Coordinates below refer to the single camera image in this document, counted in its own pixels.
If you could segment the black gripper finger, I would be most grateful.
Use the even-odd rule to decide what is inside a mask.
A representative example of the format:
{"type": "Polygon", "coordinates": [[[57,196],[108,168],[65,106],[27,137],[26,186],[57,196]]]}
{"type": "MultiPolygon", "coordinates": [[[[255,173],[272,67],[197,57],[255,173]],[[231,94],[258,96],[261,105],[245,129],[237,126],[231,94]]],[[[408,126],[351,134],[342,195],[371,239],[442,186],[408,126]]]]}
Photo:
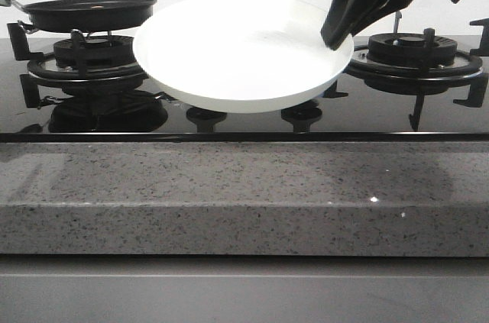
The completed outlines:
{"type": "Polygon", "coordinates": [[[406,8],[413,0],[346,0],[336,8],[339,22],[336,24],[335,48],[350,34],[355,36],[374,22],[406,8]]]}
{"type": "Polygon", "coordinates": [[[376,3],[377,0],[332,0],[320,31],[325,45],[339,47],[349,34],[355,36],[376,3]]]}

